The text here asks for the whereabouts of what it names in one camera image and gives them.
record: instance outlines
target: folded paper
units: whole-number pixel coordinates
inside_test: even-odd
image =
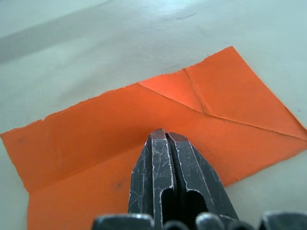
[[[28,229],[86,230],[127,212],[132,168],[157,128],[188,137],[224,185],[307,148],[305,128],[229,47],[3,133],[30,194]]]

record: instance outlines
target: metal tool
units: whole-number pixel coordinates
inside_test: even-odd
[[[267,213],[260,230],[306,230],[307,214]],[[214,168],[188,139],[152,132],[131,175],[128,214],[92,230],[253,230],[239,221]]]

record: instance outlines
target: gray table surface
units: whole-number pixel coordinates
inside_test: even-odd
[[[307,126],[305,0],[0,0],[0,132],[234,46]],[[306,152],[227,188],[239,217],[307,210]],[[1,229],[28,193],[0,142]]]

